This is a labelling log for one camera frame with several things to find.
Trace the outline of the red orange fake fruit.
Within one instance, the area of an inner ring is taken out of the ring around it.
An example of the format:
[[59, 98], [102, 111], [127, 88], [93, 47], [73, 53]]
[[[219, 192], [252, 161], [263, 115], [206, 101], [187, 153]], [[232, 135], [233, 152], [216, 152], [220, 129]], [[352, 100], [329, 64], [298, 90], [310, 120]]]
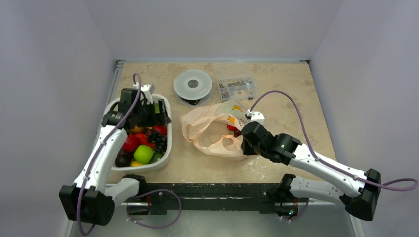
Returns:
[[228, 128], [229, 131], [233, 132], [233, 136], [236, 137], [236, 138], [242, 135], [241, 131], [234, 126], [227, 125], [227, 128]]

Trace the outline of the orange printed plastic bag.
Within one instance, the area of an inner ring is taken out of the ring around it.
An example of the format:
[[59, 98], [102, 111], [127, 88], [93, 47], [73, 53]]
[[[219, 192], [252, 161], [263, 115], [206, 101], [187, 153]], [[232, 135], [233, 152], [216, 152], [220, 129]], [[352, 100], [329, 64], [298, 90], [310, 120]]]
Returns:
[[200, 152], [232, 161], [242, 161], [249, 156], [243, 154], [243, 137], [234, 136], [227, 126], [238, 130], [249, 122], [247, 108], [235, 100], [210, 106], [199, 106], [180, 116], [182, 135]]

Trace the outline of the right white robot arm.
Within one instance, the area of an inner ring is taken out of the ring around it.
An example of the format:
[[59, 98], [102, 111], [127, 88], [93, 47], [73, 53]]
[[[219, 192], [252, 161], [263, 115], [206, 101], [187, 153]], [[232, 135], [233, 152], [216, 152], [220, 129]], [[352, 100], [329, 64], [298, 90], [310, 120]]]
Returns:
[[343, 205], [352, 216], [372, 221], [381, 188], [381, 173], [355, 169], [324, 157], [295, 137], [272, 135], [258, 122], [241, 130], [245, 155], [261, 155], [273, 163], [305, 170], [321, 181], [285, 174], [277, 188], [280, 199], [309, 198]]

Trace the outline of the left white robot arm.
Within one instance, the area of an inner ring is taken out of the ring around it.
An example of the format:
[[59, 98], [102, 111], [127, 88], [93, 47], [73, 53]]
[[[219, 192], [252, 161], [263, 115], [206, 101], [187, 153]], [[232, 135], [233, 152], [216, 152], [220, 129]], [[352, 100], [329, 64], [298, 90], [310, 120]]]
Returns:
[[138, 127], [167, 125], [171, 127], [171, 108], [168, 99], [153, 92], [150, 84], [140, 89], [123, 89], [120, 97], [111, 101], [102, 118], [98, 140], [77, 178], [64, 185], [59, 198], [69, 220], [78, 225], [107, 225], [114, 210], [126, 200], [146, 199], [148, 192], [143, 176], [128, 174], [107, 187], [107, 178], [115, 158], [128, 138], [128, 130]]

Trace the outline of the red apple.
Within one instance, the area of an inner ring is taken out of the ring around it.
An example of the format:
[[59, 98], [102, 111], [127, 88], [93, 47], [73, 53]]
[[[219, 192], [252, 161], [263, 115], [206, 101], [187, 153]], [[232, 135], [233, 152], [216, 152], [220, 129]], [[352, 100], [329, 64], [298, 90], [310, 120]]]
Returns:
[[166, 126], [153, 126], [152, 129], [162, 136], [167, 136], [168, 130]]

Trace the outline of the dark grape bunch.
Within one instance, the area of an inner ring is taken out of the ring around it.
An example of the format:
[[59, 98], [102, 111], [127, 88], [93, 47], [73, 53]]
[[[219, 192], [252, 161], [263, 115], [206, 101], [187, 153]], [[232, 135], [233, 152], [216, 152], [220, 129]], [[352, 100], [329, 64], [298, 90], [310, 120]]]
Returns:
[[159, 133], [158, 131], [151, 129], [147, 133], [148, 144], [155, 152], [165, 153], [167, 150], [167, 137]]

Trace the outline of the red strawberry fruit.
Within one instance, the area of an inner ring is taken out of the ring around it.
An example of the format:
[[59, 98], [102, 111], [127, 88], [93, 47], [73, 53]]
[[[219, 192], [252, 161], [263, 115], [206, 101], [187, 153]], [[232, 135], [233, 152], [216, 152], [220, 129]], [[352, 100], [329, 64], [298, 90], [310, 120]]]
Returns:
[[146, 134], [130, 134], [122, 145], [122, 151], [125, 153], [133, 153], [140, 145], [146, 145], [147, 143], [148, 137]]

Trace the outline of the large green apple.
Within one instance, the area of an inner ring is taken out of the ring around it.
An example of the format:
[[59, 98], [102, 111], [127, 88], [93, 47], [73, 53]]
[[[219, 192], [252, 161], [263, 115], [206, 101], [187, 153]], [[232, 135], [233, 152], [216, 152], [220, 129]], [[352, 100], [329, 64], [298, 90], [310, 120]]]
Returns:
[[133, 154], [134, 160], [141, 164], [148, 164], [152, 159], [154, 150], [147, 145], [140, 145]]

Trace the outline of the grey filament spool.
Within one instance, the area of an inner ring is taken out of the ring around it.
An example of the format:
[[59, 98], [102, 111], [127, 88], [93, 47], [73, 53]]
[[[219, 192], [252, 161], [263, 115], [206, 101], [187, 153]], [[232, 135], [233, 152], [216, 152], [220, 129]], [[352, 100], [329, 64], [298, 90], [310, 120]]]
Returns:
[[190, 69], [180, 73], [173, 88], [177, 99], [186, 106], [202, 106], [211, 98], [212, 79], [206, 72]]

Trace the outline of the white plastic basket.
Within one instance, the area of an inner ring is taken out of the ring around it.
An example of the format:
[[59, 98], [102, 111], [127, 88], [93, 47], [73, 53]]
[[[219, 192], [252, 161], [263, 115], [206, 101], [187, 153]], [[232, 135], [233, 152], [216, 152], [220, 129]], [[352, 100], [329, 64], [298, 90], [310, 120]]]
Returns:
[[[163, 99], [165, 101], [165, 106], [166, 106], [166, 110], [168, 113], [168, 116], [171, 118], [171, 107], [170, 107], [170, 102], [169, 100], [160, 95], [160, 94], [152, 94], [152, 99], [153, 100], [158, 100], [158, 99]], [[114, 165], [111, 166], [111, 170], [112, 171], [120, 171], [120, 172], [150, 172], [150, 171], [156, 171], [156, 170], [160, 170], [166, 167], [166, 165], [169, 162], [169, 158], [170, 158], [170, 152], [172, 149], [172, 124], [169, 124], [167, 126], [168, 129], [168, 146], [167, 146], [167, 150], [165, 152], [165, 154], [163, 155], [163, 157], [152, 163], [152, 164], [147, 164], [147, 165], [142, 165], [142, 166], [134, 166], [134, 167], [122, 167], [122, 168], [118, 168], [115, 167]]]

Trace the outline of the clear screw organizer box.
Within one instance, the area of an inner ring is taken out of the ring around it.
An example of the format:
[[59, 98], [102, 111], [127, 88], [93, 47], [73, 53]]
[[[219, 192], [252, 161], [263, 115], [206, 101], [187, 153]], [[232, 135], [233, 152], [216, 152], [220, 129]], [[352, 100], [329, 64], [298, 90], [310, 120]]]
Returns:
[[215, 64], [213, 72], [222, 102], [252, 100], [258, 95], [258, 86], [248, 64]]

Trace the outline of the aluminium frame rail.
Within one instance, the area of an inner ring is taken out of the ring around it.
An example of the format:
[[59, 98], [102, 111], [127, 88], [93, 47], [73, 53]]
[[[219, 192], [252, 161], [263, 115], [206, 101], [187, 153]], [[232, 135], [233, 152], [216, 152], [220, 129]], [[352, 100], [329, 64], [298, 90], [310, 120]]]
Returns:
[[[123, 59], [118, 59], [115, 62], [115, 70], [114, 70], [113, 77], [111, 79], [111, 84], [110, 84], [109, 92], [108, 92], [107, 98], [105, 100], [105, 109], [104, 109], [103, 115], [107, 111], [106, 108], [107, 108], [108, 104], [114, 99], [114, 94], [115, 94], [115, 92], [117, 90], [117, 87], [118, 87], [119, 78], [120, 78], [120, 74], [122, 72], [122, 68], [124, 66], [124, 63], [125, 63], [125, 60], [123, 60]], [[92, 145], [93, 148], [94, 148], [96, 142], [99, 139], [101, 123], [102, 123], [102, 117], [99, 120], [98, 130], [97, 130], [97, 133], [96, 133], [96, 136], [95, 136], [95, 140], [94, 140], [93, 145]]]

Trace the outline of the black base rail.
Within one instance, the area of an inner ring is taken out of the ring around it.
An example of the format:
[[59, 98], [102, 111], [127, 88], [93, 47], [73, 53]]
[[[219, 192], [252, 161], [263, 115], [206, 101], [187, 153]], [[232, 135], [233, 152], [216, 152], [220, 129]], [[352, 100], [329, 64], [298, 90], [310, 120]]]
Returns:
[[146, 183], [123, 203], [131, 216], [165, 215], [168, 211], [256, 211], [297, 216], [308, 199], [291, 194], [293, 175], [279, 183]]

